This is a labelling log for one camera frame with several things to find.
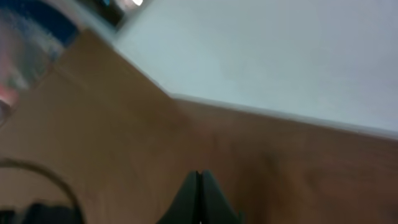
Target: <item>curved cord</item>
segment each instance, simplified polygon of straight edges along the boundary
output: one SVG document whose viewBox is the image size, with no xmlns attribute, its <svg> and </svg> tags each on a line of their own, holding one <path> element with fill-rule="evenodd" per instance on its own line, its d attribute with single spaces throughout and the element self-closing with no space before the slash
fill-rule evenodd
<svg viewBox="0 0 398 224">
<path fill-rule="evenodd" d="M 17 161 L 14 159 L 0 159 L 0 169 L 1 168 L 28 170 L 48 178 L 48 180 L 50 180 L 53 184 L 59 187 L 71 201 L 75 214 L 80 221 L 80 224 L 85 224 L 85 219 L 83 217 L 83 212 L 81 210 L 81 206 L 77 199 L 77 196 L 75 195 L 75 193 L 73 193 L 71 187 L 66 182 L 64 182 L 56 173 L 52 172 L 44 166 L 37 165 L 29 161 Z"/>
</svg>

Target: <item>blue object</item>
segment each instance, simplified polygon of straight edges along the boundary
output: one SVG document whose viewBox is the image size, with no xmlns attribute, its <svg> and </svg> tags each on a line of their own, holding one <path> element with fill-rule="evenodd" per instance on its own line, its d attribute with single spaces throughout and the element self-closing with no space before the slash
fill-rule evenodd
<svg viewBox="0 0 398 224">
<path fill-rule="evenodd" d="M 0 9 L 8 9 L 16 14 L 32 19 L 49 31 L 65 47 L 79 34 L 77 27 L 61 12 L 38 0 L 0 0 Z"/>
</svg>

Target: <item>wall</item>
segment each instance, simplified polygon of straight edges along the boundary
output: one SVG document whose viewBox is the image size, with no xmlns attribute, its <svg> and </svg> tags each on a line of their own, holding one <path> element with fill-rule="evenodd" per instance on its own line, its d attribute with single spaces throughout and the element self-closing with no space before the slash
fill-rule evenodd
<svg viewBox="0 0 398 224">
<path fill-rule="evenodd" d="M 394 0 L 162 0 L 112 40 L 171 94 L 398 133 Z"/>
</svg>

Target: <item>black cable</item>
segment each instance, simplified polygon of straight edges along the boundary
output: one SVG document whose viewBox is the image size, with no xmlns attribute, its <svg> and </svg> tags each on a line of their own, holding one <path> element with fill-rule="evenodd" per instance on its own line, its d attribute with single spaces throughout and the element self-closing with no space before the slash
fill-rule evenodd
<svg viewBox="0 0 398 224">
<path fill-rule="evenodd" d="M 56 173 L 52 172 L 50 169 L 42 165 L 34 164 L 29 161 L 17 161 L 14 159 L 0 159 L 0 169 L 1 168 L 28 170 L 48 178 L 48 180 L 50 180 L 53 184 L 59 187 L 71 201 L 72 207 L 75 211 L 75 215 L 77 216 L 77 219 L 79 219 L 80 224 L 85 224 L 85 219 L 83 217 L 83 212 L 77 196 L 75 195 L 75 193 L 73 193 L 72 188 L 66 182 L 64 182 L 62 178 L 60 178 Z"/>
</svg>

